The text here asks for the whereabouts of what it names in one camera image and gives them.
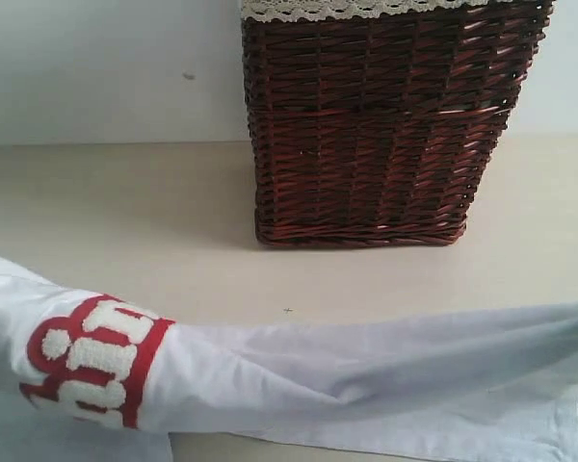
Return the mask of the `white t-shirt with red lettering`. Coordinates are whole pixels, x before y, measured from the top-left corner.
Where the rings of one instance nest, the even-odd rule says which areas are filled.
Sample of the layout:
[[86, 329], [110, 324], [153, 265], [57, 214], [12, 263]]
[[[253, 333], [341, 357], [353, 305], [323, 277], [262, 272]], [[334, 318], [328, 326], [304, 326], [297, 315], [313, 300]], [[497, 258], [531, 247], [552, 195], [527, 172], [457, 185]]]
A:
[[0, 258], [0, 461], [169, 461], [173, 433], [578, 461], [578, 303], [191, 326]]

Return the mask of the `brown wicker basket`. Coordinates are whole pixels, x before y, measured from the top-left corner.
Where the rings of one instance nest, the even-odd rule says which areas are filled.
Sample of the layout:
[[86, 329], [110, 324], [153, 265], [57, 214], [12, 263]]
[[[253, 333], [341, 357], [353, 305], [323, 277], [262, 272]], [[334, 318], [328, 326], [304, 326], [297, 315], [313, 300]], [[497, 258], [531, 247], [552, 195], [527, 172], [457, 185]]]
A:
[[552, 12], [241, 19], [258, 241], [454, 243]]

